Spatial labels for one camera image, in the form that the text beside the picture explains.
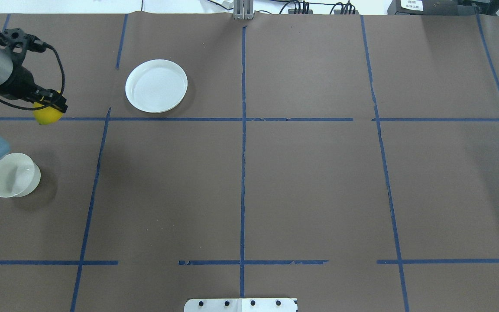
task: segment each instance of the label with printed text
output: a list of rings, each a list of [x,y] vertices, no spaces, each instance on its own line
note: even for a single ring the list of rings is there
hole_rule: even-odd
[[[402,0],[402,8],[422,11],[422,0]]]

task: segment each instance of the yellow ball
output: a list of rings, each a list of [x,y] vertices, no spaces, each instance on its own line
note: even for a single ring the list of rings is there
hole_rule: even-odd
[[[43,106],[38,102],[34,102],[34,108]],[[58,121],[63,116],[63,113],[59,112],[53,107],[46,107],[43,109],[34,110],[34,118],[39,124],[50,124]]]

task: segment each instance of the white bowl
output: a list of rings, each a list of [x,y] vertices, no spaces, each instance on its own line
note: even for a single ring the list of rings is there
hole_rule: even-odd
[[[166,59],[153,59],[138,65],[126,79],[126,98],[137,109],[162,113],[173,109],[188,90],[188,77],[182,67]]]
[[[40,168],[27,155],[8,154],[0,160],[0,197],[22,197],[40,182]]]

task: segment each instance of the round white plate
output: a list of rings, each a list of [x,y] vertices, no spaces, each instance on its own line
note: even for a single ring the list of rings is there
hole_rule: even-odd
[[[162,113],[182,101],[188,77],[182,67],[166,59],[153,59],[138,65],[126,79],[126,98],[137,109]]]

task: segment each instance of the white background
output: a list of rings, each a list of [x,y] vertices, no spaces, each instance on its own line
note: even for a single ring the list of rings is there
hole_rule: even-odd
[[[311,0],[316,3],[336,3],[336,0]],[[352,0],[360,14],[386,14],[391,0]],[[0,0],[0,13],[130,13],[140,10],[141,0]],[[281,2],[254,0],[255,10],[278,14]],[[314,14],[328,14],[332,6],[311,4]],[[206,0],[144,0],[144,11],[152,13],[216,13],[220,6]]]

